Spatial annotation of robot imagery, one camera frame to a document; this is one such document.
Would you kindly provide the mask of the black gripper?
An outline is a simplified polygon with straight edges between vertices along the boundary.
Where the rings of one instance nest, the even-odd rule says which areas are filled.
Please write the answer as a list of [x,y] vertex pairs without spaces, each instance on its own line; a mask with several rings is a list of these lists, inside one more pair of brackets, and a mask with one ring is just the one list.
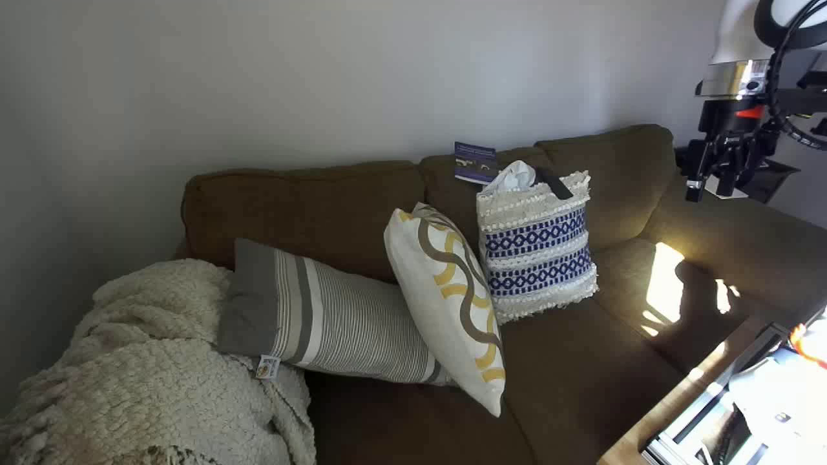
[[678,153],[686,176],[686,198],[697,201],[717,176],[717,195],[728,198],[753,183],[755,174],[775,155],[780,124],[768,120],[763,99],[706,102],[697,121],[700,139]]

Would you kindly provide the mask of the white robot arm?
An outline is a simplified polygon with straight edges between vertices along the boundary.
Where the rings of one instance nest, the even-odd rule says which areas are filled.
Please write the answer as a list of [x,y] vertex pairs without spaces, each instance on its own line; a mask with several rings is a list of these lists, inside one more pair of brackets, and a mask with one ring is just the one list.
[[790,51],[825,46],[827,0],[727,0],[717,51],[695,86],[700,139],[678,153],[688,201],[700,201],[709,182],[724,198],[749,187],[780,138],[827,151],[825,124],[799,127],[799,120],[827,111],[825,73],[810,71],[794,89],[780,86]]

